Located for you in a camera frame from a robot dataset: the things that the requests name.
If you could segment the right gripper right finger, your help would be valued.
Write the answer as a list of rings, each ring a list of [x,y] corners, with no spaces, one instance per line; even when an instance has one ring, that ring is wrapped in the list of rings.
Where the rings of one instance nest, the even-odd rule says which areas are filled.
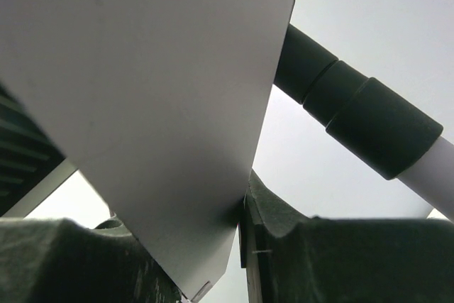
[[[252,173],[239,223],[250,302],[452,302],[453,225],[309,218]]]

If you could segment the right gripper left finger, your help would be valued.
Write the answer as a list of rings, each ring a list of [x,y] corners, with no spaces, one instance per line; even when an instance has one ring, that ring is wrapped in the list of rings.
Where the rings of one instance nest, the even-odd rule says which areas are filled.
[[[117,219],[1,220],[2,302],[180,302],[181,293]]]

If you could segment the lilac music stand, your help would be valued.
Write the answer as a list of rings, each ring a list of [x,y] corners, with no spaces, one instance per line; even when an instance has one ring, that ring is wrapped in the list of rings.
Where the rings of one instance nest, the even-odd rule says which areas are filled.
[[[74,166],[181,293],[249,179],[303,215],[453,225],[453,0],[1,0],[1,137]]]

